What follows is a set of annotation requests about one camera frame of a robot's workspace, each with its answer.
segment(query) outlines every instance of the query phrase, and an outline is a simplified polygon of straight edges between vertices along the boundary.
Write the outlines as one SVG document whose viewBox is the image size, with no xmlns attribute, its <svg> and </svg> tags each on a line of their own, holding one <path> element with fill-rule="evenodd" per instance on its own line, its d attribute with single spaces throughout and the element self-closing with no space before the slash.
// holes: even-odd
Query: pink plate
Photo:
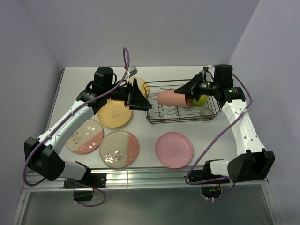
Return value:
<svg viewBox="0 0 300 225">
<path fill-rule="evenodd" d="M 155 145 L 155 153 L 159 161 L 172 169 L 187 165 L 192 159 L 193 151 L 190 140 L 177 132 L 161 135 Z"/>
</svg>

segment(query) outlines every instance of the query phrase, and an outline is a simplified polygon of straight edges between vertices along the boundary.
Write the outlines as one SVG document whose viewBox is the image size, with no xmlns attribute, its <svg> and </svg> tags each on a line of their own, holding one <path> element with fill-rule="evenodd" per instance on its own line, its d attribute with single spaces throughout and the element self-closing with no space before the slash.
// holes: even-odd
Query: floral design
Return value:
<svg viewBox="0 0 300 225">
<path fill-rule="evenodd" d="M 76 134 L 72 135 L 71 138 L 72 138 L 72 141 L 75 142 L 75 144 L 80 144 L 79 140 L 81 139 L 81 137 L 78 137 L 78 132 L 76 132 Z"/>
<path fill-rule="evenodd" d="M 107 157 L 105 160 L 108 163 L 117 162 L 118 160 L 121 161 L 121 158 L 127 158 L 127 156 L 120 156 L 119 151 L 108 153 L 105 157 Z"/>
</svg>

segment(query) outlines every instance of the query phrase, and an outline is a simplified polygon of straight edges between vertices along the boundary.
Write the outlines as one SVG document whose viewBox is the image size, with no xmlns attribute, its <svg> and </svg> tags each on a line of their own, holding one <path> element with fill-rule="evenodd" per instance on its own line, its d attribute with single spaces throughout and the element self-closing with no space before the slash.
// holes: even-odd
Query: pink and white plate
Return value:
<svg viewBox="0 0 300 225">
<path fill-rule="evenodd" d="M 139 142 L 132 133 L 118 130 L 111 132 L 102 140 L 99 154 L 107 166 L 122 168 L 136 159 L 139 149 Z"/>
<path fill-rule="evenodd" d="M 100 122 L 87 120 L 67 141 L 66 146 L 71 152 L 85 154 L 95 150 L 104 136 L 104 130 Z"/>
</svg>

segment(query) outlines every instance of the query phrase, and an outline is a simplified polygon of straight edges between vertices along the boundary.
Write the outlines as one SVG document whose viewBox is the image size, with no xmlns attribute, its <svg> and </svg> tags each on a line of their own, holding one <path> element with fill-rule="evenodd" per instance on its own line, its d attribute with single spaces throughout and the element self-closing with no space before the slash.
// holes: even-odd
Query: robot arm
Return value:
<svg viewBox="0 0 300 225">
<path fill-rule="evenodd" d="M 233 123 L 245 108 L 246 102 L 237 99 L 226 102 L 222 110 L 229 122 Z M 211 174 L 229 177 L 234 182 L 264 179 L 275 157 L 273 152 L 266 151 L 259 140 L 247 110 L 232 127 L 232 132 L 237 144 L 238 156 L 232 161 L 210 162 Z"/>
<path fill-rule="evenodd" d="M 275 161 L 275 156 L 272 151 L 266 151 L 255 132 L 242 89 L 233 87 L 232 66 L 216 65 L 213 81 L 206 81 L 206 71 L 204 69 L 204 73 L 197 74 L 187 84 L 175 90 L 175 93 L 185 94 L 186 98 L 193 100 L 199 100 L 202 94 L 214 96 L 230 124 L 236 122 L 242 114 L 231 127 L 238 156 L 231 161 L 207 161 L 203 170 L 189 174 L 190 181 L 191 177 L 197 177 L 193 181 L 195 182 L 223 176 L 229 177 L 233 182 L 264 179 Z"/>
<path fill-rule="evenodd" d="M 137 85 L 136 79 L 133 85 L 127 83 L 125 87 L 118 87 L 111 94 L 87 104 L 78 111 L 76 108 L 88 102 L 97 96 L 112 89 L 113 69 L 109 67 L 100 67 L 94 75 L 86 89 L 82 91 L 64 116 L 54 124 L 49 130 L 40 135 L 37 139 L 29 137 L 24 143 L 25 158 L 40 144 L 38 150 L 29 161 L 29 168 L 36 171 L 46 179 L 52 181 L 61 178 L 71 178 L 80 180 L 81 183 L 89 183 L 91 169 L 79 162 L 63 161 L 59 157 L 61 149 L 68 141 L 70 136 L 89 118 L 103 107 L 107 99 L 124 101 L 124 105 L 134 110 L 148 110 L 151 104 L 142 95 Z"/>
</svg>

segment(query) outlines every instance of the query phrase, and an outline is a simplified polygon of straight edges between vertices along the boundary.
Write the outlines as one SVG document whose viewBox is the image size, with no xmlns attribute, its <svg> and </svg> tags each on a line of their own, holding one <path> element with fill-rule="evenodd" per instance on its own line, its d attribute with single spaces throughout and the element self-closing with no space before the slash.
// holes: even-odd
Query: white wall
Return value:
<svg viewBox="0 0 300 225">
<path fill-rule="evenodd" d="M 17 0 L 0 2 L 0 218 L 11 224 L 23 185 L 23 143 L 45 130 L 59 70 Z"/>
<path fill-rule="evenodd" d="M 259 0 L 20 0 L 62 67 L 228 63 Z"/>
<path fill-rule="evenodd" d="M 261 0 L 230 63 L 252 93 L 250 115 L 275 153 L 271 189 L 284 224 L 300 224 L 300 1 Z"/>
</svg>

